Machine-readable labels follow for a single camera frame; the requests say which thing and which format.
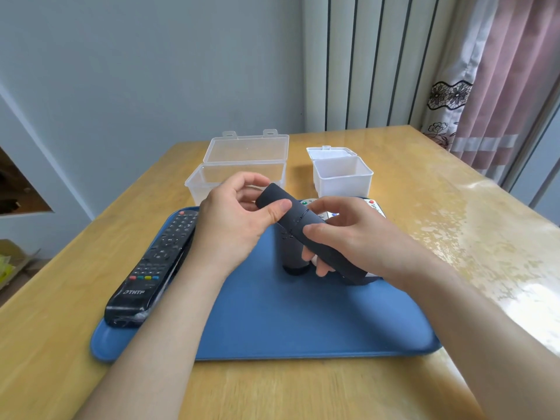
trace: box lid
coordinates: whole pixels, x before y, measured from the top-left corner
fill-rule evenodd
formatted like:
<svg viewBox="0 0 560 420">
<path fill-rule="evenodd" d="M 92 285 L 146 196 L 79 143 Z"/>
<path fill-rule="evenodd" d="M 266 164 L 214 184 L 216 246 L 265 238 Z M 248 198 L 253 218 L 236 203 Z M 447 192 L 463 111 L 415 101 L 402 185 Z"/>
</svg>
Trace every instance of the box lid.
<svg viewBox="0 0 560 420">
<path fill-rule="evenodd" d="M 308 147 L 307 152 L 312 161 L 315 161 L 316 159 L 332 159 L 342 158 L 346 156 L 358 156 L 347 147 Z"/>
<path fill-rule="evenodd" d="M 237 135 L 224 131 L 222 137 L 210 141 L 204 163 L 281 161 L 288 158 L 290 136 L 278 134 L 274 129 L 262 135 Z"/>
</svg>

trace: wooden table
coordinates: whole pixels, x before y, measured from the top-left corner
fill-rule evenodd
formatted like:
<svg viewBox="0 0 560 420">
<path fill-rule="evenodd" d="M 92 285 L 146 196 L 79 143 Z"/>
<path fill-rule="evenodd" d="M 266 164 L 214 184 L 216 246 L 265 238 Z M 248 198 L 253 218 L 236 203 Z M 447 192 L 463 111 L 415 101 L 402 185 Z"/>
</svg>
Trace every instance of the wooden table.
<svg viewBox="0 0 560 420">
<path fill-rule="evenodd" d="M 344 146 L 389 219 L 560 353 L 560 229 L 408 126 L 290 136 L 287 190 L 316 197 L 306 147 Z M 0 419 L 69 419 L 107 371 L 89 354 L 108 298 L 167 216 L 207 141 L 180 143 L 0 309 Z M 181 418 L 479 419 L 445 350 L 424 357 L 203 362 Z"/>
</svg>

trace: light blue wall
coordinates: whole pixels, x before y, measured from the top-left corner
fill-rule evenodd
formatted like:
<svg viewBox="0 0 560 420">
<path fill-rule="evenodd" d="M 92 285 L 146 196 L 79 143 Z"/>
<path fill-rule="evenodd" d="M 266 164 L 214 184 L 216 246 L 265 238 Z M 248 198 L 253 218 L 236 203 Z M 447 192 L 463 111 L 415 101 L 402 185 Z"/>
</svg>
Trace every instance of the light blue wall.
<svg viewBox="0 0 560 420">
<path fill-rule="evenodd" d="M 0 82 L 97 215 L 178 141 L 303 131 L 301 19 L 301 0 L 2 0 Z"/>
</svg>

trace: right hand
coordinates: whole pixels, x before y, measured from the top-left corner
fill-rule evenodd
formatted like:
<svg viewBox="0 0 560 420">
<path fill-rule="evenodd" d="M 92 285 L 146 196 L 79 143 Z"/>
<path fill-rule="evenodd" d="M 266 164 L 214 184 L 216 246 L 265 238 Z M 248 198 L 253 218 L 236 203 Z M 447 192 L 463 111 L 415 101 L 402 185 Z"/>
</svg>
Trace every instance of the right hand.
<svg viewBox="0 0 560 420">
<path fill-rule="evenodd" d="M 358 197 L 321 197 L 308 208 L 316 214 L 326 211 L 339 214 L 329 218 L 327 224 L 306 225 L 304 234 L 308 238 L 335 248 L 357 267 L 380 275 L 401 290 L 406 291 L 411 276 L 427 274 L 434 262 L 441 262 Z M 313 257 L 304 247 L 302 258 Z M 319 276 L 330 270 L 323 260 L 317 260 Z"/>
</svg>

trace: black remote control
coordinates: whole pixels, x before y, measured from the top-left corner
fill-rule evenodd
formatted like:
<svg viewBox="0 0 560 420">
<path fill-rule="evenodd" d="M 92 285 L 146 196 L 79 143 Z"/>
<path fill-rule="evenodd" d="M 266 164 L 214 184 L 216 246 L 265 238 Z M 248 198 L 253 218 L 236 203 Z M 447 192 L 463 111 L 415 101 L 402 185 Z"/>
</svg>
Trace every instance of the black remote control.
<svg viewBox="0 0 560 420">
<path fill-rule="evenodd" d="M 264 189 L 261 195 L 256 199 L 255 204 L 260 209 L 281 199 L 290 199 L 292 201 L 290 210 L 278 221 L 278 224 L 283 226 L 290 235 L 307 246 L 314 254 L 318 255 L 318 257 L 338 271 L 339 274 L 345 277 L 351 284 L 368 284 L 379 278 L 373 276 L 366 277 L 366 271 L 356 267 L 338 250 L 308 239 L 303 232 L 304 226 L 307 224 L 324 223 L 325 221 L 276 184 L 272 183 Z"/>
<path fill-rule="evenodd" d="M 152 242 L 140 262 L 109 299 L 105 322 L 140 327 L 183 263 L 192 241 L 197 211 L 178 211 Z"/>
</svg>

